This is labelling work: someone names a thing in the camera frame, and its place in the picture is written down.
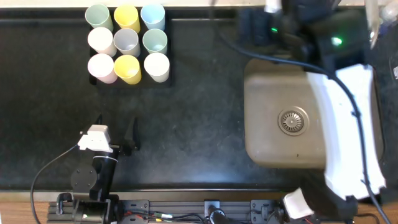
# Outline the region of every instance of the plastic cup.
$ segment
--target plastic cup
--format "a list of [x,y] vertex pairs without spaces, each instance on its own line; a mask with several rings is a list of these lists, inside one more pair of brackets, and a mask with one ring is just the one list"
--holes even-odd
[[118,51],[113,44],[113,34],[105,27],[93,29],[87,38],[88,44],[100,54],[113,57]]
[[123,4],[117,7],[113,16],[120,28],[130,28],[139,33],[141,27],[139,25],[138,11],[133,5]]
[[162,83],[169,78],[170,62],[166,55],[153,53],[144,61],[145,71],[156,81]]
[[86,10],[86,21],[93,27],[105,27],[113,31],[113,23],[109,9],[102,4],[95,4]]
[[165,11],[161,4],[149,4],[141,9],[141,18],[148,29],[164,30]]
[[138,60],[131,55],[122,55],[114,62],[114,71],[126,83],[133,85],[141,81]]
[[88,71],[97,79],[110,84],[118,79],[113,70],[113,59],[106,54],[96,54],[88,61]]
[[150,54],[167,53],[167,36],[160,29],[148,30],[142,38],[142,43]]
[[117,31],[114,35],[113,43],[124,55],[138,57],[141,53],[138,34],[132,29],[121,29]]

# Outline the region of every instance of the green led light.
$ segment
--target green led light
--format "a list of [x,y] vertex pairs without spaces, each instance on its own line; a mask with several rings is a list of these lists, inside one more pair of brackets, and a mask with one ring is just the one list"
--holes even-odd
[[332,37],[332,38],[331,38],[331,43],[332,43],[334,46],[340,46],[340,45],[343,43],[343,40],[341,40],[341,39],[338,38],[338,37]]

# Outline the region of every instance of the drain strainer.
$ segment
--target drain strainer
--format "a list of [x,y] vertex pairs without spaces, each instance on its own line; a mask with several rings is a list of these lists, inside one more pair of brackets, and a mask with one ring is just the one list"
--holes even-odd
[[297,132],[304,126],[303,117],[296,111],[288,111],[282,115],[282,127],[286,131]]
[[297,136],[306,130],[309,125],[309,119],[303,109],[292,106],[279,113],[278,124],[284,133]]

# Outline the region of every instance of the beige sink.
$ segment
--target beige sink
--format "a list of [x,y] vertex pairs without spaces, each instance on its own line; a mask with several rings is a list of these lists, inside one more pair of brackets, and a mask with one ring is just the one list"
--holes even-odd
[[[372,92],[377,156],[383,141]],[[317,100],[306,73],[293,65],[253,59],[244,71],[246,150],[257,164],[273,168],[324,168],[325,141]]]

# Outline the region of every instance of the red wire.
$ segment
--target red wire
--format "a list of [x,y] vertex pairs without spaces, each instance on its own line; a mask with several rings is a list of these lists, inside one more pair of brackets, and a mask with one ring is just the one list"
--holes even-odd
[[309,224],[313,224],[312,222],[310,222],[309,220],[305,219],[305,221]]

